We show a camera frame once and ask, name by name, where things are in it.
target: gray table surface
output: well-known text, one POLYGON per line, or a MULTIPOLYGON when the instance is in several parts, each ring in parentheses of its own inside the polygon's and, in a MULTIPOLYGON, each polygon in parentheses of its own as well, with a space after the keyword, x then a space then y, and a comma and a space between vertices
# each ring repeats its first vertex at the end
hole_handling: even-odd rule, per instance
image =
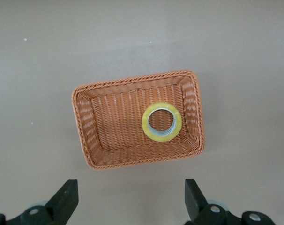
POLYGON ((13 218, 69 178, 70 225, 181 225, 184 180, 240 216, 284 224, 284 0, 0 0, 0 212, 13 218), (81 84, 190 69, 205 151, 95 171, 71 93, 81 84))

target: brown woven basket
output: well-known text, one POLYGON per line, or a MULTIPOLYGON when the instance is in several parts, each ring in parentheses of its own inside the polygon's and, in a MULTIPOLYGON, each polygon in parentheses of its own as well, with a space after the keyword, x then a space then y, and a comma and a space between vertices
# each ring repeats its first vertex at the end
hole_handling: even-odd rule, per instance
MULTIPOLYGON (((72 103, 82 150, 94 169, 192 157, 204 148, 201 95, 191 71, 79 86, 72 103), (141 126, 145 110, 159 101, 175 106, 182 118, 180 132, 167 142, 151 140, 141 126)), ((149 123, 166 130, 172 120, 170 113, 161 110, 153 113, 149 123)))

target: tape roll inner core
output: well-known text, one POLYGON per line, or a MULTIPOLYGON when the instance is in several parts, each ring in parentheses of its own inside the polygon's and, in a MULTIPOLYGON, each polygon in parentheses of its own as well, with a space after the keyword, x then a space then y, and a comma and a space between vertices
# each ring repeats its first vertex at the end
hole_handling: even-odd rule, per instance
POLYGON ((176 128, 176 125, 177 125, 177 119, 176 119, 174 113, 173 113, 171 110, 167 109, 167 108, 157 108, 157 109, 153 110, 153 111, 149 114, 149 116, 148 116, 148 118, 147 118, 147 126, 148 126, 148 129, 150 130, 150 132, 153 133, 154 135, 160 136, 160 137, 166 137, 166 136, 172 134, 172 133, 174 132, 175 128, 176 128), (172 114, 173 122, 172 122, 171 126, 170 126, 168 129, 166 129, 166 130, 162 130, 162 131, 156 130, 156 129, 154 129, 154 128, 150 125, 150 123, 149 123, 149 118, 150 118, 150 116, 151 116, 154 112, 156 112, 156 111, 158 111, 158 110, 166 110, 166 111, 168 111, 168 112, 170 112, 170 113, 172 114))

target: yellow tape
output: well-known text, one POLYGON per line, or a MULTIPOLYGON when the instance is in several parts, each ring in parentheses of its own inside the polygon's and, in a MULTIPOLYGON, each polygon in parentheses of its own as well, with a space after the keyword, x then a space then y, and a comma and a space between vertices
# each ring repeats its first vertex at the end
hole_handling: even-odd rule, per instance
POLYGON ((147 137, 157 142, 167 142, 175 138, 181 130, 182 120, 179 111, 167 102, 156 102, 150 105, 142 116, 142 129, 147 137), (165 131, 157 131, 149 124, 151 114, 157 110, 167 110, 173 115, 173 123, 165 131))

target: round metal bolt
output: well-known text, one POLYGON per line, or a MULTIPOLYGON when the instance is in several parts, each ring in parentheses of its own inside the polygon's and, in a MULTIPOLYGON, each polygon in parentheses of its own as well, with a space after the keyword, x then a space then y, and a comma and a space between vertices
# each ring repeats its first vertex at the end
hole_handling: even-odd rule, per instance
POLYGON ((34 215, 34 214, 36 214, 37 212, 39 212, 38 209, 33 209, 33 210, 31 210, 31 211, 29 212, 29 214, 30 214, 30 215, 34 215))
POLYGON ((219 209, 217 206, 213 205, 213 206, 211 207, 211 211, 212 211, 212 212, 215 212, 215 213, 219 213, 219 212, 220 212, 220 209, 219 209))
POLYGON ((249 214, 249 218, 251 218, 253 221, 261 221, 261 218, 254 213, 249 214))

